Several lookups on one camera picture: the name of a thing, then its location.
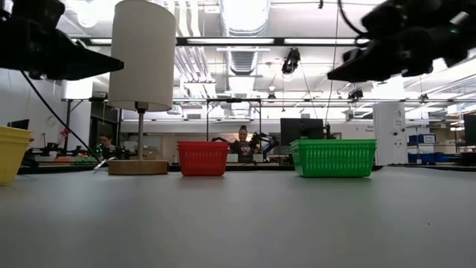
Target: ceiling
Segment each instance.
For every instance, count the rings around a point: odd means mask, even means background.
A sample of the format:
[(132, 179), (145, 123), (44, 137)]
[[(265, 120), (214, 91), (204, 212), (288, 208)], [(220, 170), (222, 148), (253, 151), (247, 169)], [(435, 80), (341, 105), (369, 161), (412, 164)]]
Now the ceiling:
[[(61, 18), (59, 29), (71, 37), (110, 38), (112, 33), (112, 17), (114, 4), (120, 0), (94, 0), (89, 2), (102, 3), (94, 9), (85, 9), (83, 0), (65, 0), (67, 11)], [(198, 0), (199, 2), (199, 30), (202, 36), (222, 36), (218, 0)], [(175, 8), (176, 17), (179, 17), (179, 5)], [(350, 21), (361, 28), (360, 18), (372, 10), (380, 0), (344, 0), (344, 9)], [(315, 38), (353, 38), (356, 34), (347, 27), (338, 15), (336, 1), (326, 1), (322, 10), (318, 9), (319, 1), (309, 0), (271, 0), (268, 15), (266, 36), (269, 37), (315, 37)], [(85, 18), (85, 13), (94, 14)], [(97, 20), (94, 26), (86, 25), (90, 16)], [(110, 54), (110, 47), (90, 47), (103, 54)], [(301, 65), (295, 71), (290, 81), (283, 81), (280, 73), (283, 58), (290, 48), (270, 47), (267, 52), (260, 52), (257, 77), (254, 81), (255, 96), (266, 98), (270, 93), (270, 86), (275, 88), (278, 98), (308, 98), (309, 92), (316, 100), (339, 98), (336, 94), (347, 85), (341, 81), (329, 81), (326, 73), (334, 66), (341, 64), (341, 55), (350, 48), (329, 47), (302, 47), (299, 48)], [(216, 92), (229, 90), (228, 69), (225, 53), (217, 52), (214, 47), (205, 47), (208, 68), (216, 81)], [(442, 60), (435, 62), (433, 74), (423, 77), (405, 78), (405, 97), (418, 98), (421, 93), (430, 91), (439, 86), (453, 83), (462, 72), (446, 70)], [(181, 74), (176, 69), (175, 84), (179, 85)], [(452, 98), (461, 95), (461, 92), (470, 92), (476, 89), (472, 78), (468, 78), (464, 86), (455, 86), (451, 91), (438, 95), (438, 98)], [(107, 92), (109, 74), (96, 77), (94, 90)], [(372, 83), (357, 85), (364, 90), (365, 98), (380, 98), (372, 92)]]

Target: wooden lamp base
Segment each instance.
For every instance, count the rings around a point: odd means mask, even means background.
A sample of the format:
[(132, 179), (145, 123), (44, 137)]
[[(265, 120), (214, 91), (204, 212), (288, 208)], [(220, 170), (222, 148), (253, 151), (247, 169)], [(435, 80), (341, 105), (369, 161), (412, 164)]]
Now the wooden lamp base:
[(159, 175), (169, 172), (169, 162), (164, 160), (111, 160), (109, 175)]

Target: gray table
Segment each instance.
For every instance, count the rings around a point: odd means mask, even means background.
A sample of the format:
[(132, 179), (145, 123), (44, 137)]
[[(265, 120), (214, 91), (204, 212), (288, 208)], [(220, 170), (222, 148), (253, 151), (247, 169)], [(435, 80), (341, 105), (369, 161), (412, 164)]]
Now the gray table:
[(19, 176), (0, 188), (0, 267), (476, 267), (476, 178)]

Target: plastic basket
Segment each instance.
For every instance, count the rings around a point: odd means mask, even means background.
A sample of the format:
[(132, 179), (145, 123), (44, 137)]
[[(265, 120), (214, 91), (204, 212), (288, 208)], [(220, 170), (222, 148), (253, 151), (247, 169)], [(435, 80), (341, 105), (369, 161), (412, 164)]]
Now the plastic basket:
[(0, 185), (15, 180), (29, 143), (29, 131), (0, 127)]
[(225, 173), (228, 144), (179, 141), (181, 173), (184, 176), (221, 176)]
[(295, 170), (303, 177), (369, 176), (375, 149), (375, 139), (301, 139), (291, 143)]

